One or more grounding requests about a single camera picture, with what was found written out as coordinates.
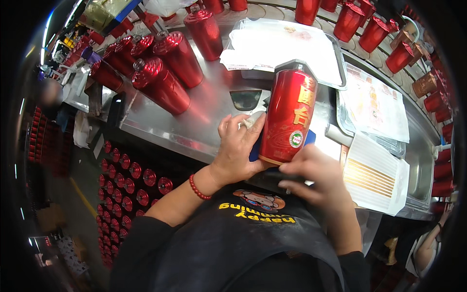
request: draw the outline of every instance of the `rows of bottle caps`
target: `rows of bottle caps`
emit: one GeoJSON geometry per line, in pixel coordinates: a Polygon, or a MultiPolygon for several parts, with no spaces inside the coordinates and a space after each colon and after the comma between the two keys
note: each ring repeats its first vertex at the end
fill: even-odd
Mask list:
{"type": "Polygon", "coordinates": [[[151,167],[147,159],[115,142],[105,141],[100,162],[96,222],[102,262],[111,268],[132,221],[143,216],[163,195],[182,184],[186,175],[151,167]]]}
{"type": "Polygon", "coordinates": [[[51,168],[54,177],[67,177],[73,141],[74,117],[70,117],[65,132],[50,122],[36,107],[28,139],[28,160],[51,168]]]}

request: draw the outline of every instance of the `woman's right hand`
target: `woman's right hand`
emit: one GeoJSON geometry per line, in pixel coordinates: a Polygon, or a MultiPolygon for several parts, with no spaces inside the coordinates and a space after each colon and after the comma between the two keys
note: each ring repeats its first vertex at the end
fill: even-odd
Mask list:
{"type": "Polygon", "coordinates": [[[353,211],[354,203],[344,185],[339,161],[321,152],[314,144],[305,145],[291,162],[282,164],[279,170],[315,182],[311,188],[303,183],[283,180],[279,187],[289,189],[327,213],[353,211]]]}

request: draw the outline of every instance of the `hand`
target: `hand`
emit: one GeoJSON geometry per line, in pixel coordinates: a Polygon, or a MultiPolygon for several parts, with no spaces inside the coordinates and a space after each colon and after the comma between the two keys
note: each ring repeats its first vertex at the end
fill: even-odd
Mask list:
{"type": "Polygon", "coordinates": [[[228,115],[220,121],[217,128],[220,148],[209,167],[212,178],[220,187],[249,179],[258,172],[274,166],[259,159],[250,162],[248,157],[264,126],[266,114],[262,114],[250,129],[245,126],[238,129],[238,124],[249,117],[247,114],[239,114],[233,118],[232,115],[228,115]]]}
{"type": "Polygon", "coordinates": [[[441,226],[444,227],[444,224],[446,223],[447,218],[449,218],[449,215],[451,215],[452,210],[453,210],[452,204],[446,204],[446,206],[444,206],[444,212],[441,215],[441,219],[439,220],[439,223],[441,224],[441,226]]]}
{"type": "Polygon", "coordinates": [[[289,163],[279,170],[286,174],[297,174],[314,181],[314,187],[283,180],[279,187],[289,189],[308,203],[328,213],[354,209],[354,204],[342,179],[342,169],[337,160],[321,152],[314,144],[305,145],[289,163]]]}

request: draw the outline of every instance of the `worker's arm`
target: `worker's arm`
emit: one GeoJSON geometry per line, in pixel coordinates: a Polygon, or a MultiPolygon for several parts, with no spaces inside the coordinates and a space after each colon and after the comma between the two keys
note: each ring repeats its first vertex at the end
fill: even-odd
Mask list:
{"type": "MultiPolygon", "coordinates": [[[[446,223],[447,218],[449,217],[449,214],[451,213],[451,205],[446,204],[443,215],[441,216],[441,219],[439,220],[439,224],[443,227],[444,223],[446,223]]],[[[439,228],[439,225],[436,224],[436,226],[433,228],[433,230],[428,234],[428,236],[425,238],[423,243],[420,245],[420,247],[417,249],[415,252],[415,264],[417,265],[417,269],[419,271],[423,271],[426,269],[430,261],[432,260],[433,257],[433,249],[431,248],[433,241],[436,239],[438,234],[441,232],[441,229],[439,228]]]]}
{"type": "Polygon", "coordinates": [[[315,145],[301,149],[290,163],[279,167],[281,172],[298,174],[314,181],[313,188],[303,183],[283,180],[279,187],[324,210],[328,225],[327,235],[338,256],[360,251],[361,233],[354,204],[344,181],[340,163],[322,153],[315,145]]]}
{"type": "MultiPolygon", "coordinates": [[[[249,179],[256,173],[271,167],[272,164],[262,160],[250,162],[249,154],[258,139],[266,120],[263,114],[251,129],[238,124],[249,116],[240,114],[228,115],[219,124],[220,148],[214,162],[198,171],[193,182],[205,196],[211,196],[225,185],[249,179]]],[[[145,214],[174,227],[184,223],[203,203],[192,190],[190,182],[163,196],[145,214]]]]}

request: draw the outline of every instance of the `printed cartoon logo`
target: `printed cartoon logo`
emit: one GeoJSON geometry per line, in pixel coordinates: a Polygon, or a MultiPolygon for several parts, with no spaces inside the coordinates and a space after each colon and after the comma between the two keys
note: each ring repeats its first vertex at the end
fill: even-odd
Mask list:
{"type": "Polygon", "coordinates": [[[303,134],[300,131],[293,132],[289,137],[289,143],[293,148],[298,148],[302,145],[303,134]]]}
{"type": "Polygon", "coordinates": [[[284,200],[277,196],[246,190],[238,190],[233,194],[237,197],[241,197],[248,204],[253,205],[256,210],[265,211],[267,213],[277,213],[277,210],[285,207],[284,200]]]}

